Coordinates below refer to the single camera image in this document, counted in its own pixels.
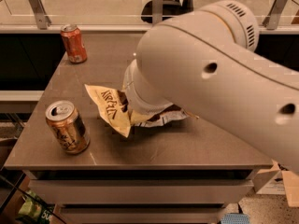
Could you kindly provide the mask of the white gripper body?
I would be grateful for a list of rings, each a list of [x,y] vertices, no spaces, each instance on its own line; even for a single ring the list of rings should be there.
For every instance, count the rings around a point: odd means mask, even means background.
[[[172,105],[144,79],[136,60],[125,70],[123,91],[131,108],[143,115],[158,114]]]

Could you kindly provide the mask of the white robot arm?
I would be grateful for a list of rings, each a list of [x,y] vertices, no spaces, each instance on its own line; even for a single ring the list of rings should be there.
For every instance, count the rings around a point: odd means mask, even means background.
[[[234,0],[154,25],[125,71],[129,105],[145,115],[177,105],[299,173],[299,73],[256,54],[258,40]]]

